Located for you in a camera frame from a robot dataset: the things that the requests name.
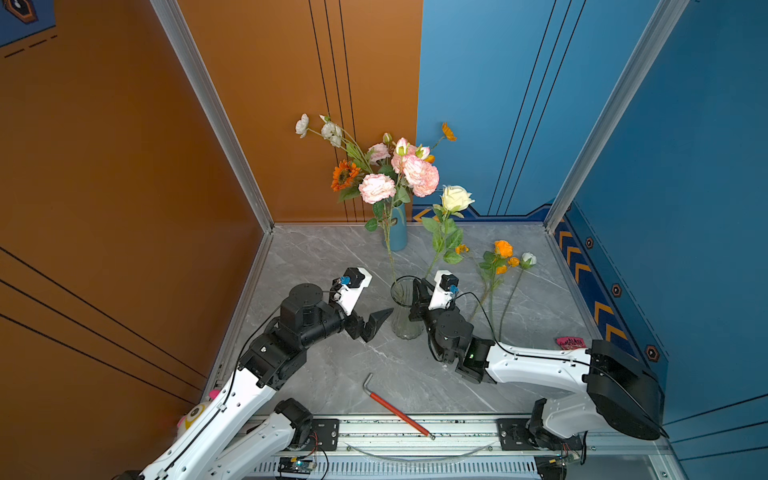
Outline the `pink carnation rose stem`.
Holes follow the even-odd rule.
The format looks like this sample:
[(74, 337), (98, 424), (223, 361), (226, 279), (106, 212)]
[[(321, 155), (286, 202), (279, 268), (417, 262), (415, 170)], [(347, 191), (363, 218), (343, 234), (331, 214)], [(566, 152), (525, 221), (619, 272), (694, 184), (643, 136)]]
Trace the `pink carnation rose stem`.
[(387, 250), (392, 281), (396, 280), (395, 262), (391, 248), (391, 228), (393, 225), (393, 210), (396, 194), (396, 183), (385, 174), (366, 175), (358, 190), (362, 200), (372, 206), (373, 218), (365, 224), (365, 229), (374, 232), (383, 231), (384, 244)]

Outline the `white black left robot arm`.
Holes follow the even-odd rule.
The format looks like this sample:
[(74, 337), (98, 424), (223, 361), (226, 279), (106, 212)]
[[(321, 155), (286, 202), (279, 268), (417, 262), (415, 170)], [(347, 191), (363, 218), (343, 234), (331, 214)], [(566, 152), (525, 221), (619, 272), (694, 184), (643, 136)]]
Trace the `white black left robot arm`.
[(324, 290), (311, 283), (293, 287), (256, 336), (248, 341), (218, 396), (154, 462), (123, 479), (242, 479), (262, 461), (310, 436), (312, 414), (294, 399), (281, 401), (244, 437), (236, 435), (304, 366), (314, 344), (337, 333), (370, 341), (390, 309), (363, 319), (355, 306), (371, 282), (363, 268), (349, 268)]

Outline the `pink peony flower stem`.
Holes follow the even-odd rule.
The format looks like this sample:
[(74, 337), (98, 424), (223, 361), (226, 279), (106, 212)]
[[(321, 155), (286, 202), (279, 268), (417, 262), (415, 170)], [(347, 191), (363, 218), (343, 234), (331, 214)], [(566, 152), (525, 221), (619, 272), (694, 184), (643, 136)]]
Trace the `pink peony flower stem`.
[(372, 145), (366, 152), (369, 174), (384, 174), (398, 180), (398, 174), (393, 166), (395, 142), (390, 133), (385, 132), (382, 141)]

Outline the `large pink peach rose stem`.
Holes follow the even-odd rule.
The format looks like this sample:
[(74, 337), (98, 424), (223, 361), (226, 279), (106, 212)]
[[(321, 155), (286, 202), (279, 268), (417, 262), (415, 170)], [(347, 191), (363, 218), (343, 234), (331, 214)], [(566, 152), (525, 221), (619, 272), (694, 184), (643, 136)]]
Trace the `large pink peach rose stem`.
[(414, 146), (400, 138), (394, 145), (392, 166), (414, 196), (425, 198), (437, 190), (439, 172), (429, 147)]

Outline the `orange yellow rose stem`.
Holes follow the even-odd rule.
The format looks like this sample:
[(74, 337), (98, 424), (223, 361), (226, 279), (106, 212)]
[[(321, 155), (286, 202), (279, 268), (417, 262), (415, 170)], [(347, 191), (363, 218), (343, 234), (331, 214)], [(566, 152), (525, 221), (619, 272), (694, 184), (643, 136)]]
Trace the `orange yellow rose stem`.
[(482, 255), (469, 252), (469, 257), (475, 263), (483, 283), (482, 295), (473, 314), (476, 315), (483, 307), (490, 325), (493, 325), (492, 303), (495, 290), (504, 282), (506, 273), (520, 265), (520, 259), (515, 256), (514, 247), (506, 240), (495, 241), (493, 248)]

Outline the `cream white rose stem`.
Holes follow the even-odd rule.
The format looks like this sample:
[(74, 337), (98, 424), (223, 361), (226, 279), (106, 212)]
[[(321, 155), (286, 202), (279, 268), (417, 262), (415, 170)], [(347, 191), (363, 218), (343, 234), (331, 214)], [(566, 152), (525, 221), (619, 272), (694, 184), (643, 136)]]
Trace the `cream white rose stem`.
[(463, 258), (455, 253), (455, 248), (464, 244), (464, 231), (456, 223), (456, 218), (463, 219), (463, 212), (474, 202), (472, 194), (458, 185), (445, 186), (440, 202), (433, 204), (431, 217), (423, 216), (421, 223), (432, 235), (433, 258), (424, 277), (429, 279), (439, 262), (456, 265)]

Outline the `white rose flower stem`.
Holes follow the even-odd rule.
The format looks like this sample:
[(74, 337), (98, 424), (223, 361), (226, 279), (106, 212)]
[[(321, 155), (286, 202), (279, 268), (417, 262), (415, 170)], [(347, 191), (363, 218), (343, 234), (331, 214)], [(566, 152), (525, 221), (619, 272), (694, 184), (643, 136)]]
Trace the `white rose flower stem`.
[(509, 296), (507, 297), (506, 303), (504, 304), (504, 307), (502, 309), (501, 318), (499, 322), (499, 328), (498, 328), (498, 339), (501, 339), (503, 336), (503, 328), (505, 323), (505, 318), (507, 316), (507, 313), (511, 307), (512, 300), (516, 294), (516, 291), (518, 290), (519, 284), (521, 283), (521, 280), (524, 278), (526, 272), (530, 269), (532, 269), (537, 264), (537, 257), (531, 253), (531, 252), (524, 252), (521, 254), (520, 257), (514, 257), (514, 260), (517, 261), (515, 266), (519, 269), (519, 273), (517, 278), (515, 279), (515, 282), (513, 284), (513, 287), (510, 291)]

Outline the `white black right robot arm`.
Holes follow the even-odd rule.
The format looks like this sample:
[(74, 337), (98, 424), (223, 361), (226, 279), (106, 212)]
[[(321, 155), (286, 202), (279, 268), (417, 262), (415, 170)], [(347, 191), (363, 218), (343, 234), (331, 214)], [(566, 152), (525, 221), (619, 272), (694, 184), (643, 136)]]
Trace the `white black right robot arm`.
[(458, 279), (441, 270), (413, 281), (409, 318), (424, 324), (435, 358), (474, 383), (532, 384), (563, 392), (535, 402), (526, 425), (540, 449), (577, 448), (587, 433), (611, 428), (640, 440), (666, 436), (664, 394), (655, 373), (605, 340), (587, 348), (541, 350), (475, 335), (456, 304)]

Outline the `teal ceramic vase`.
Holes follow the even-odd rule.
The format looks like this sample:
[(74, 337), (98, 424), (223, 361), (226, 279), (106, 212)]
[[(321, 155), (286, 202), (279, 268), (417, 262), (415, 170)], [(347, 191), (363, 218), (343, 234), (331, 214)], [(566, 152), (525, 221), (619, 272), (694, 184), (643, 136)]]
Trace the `teal ceramic vase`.
[(398, 252), (406, 248), (408, 243), (407, 215), (404, 205), (393, 209), (389, 228), (389, 241), (383, 240), (389, 251)]

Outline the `clear glass vase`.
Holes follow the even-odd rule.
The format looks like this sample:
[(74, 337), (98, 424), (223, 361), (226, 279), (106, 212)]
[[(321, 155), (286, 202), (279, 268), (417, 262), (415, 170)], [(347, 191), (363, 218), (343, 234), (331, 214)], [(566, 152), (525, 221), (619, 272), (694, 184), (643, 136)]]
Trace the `clear glass vase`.
[(393, 333), (403, 340), (416, 339), (424, 330), (421, 321), (411, 321), (409, 317), (414, 302), (414, 280), (416, 277), (413, 275), (403, 275), (398, 277), (390, 287), (390, 296), (395, 302), (391, 328)]

